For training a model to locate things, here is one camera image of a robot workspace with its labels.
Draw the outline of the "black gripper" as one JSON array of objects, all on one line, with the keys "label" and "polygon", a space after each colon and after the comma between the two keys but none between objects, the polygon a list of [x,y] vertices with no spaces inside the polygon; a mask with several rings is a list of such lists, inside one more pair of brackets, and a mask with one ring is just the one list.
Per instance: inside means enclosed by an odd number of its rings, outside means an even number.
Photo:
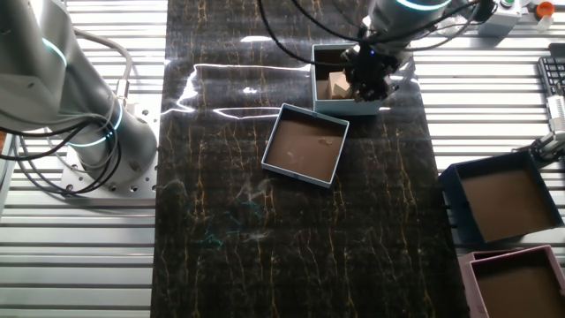
[{"label": "black gripper", "polygon": [[352,97],[356,102],[367,102],[370,91],[373,99],[386,99],[391,90],[388,76],[399,67],[397,57],[383,55],[365,44],[356,44],[342,53],[346,79],[352,87]]}]

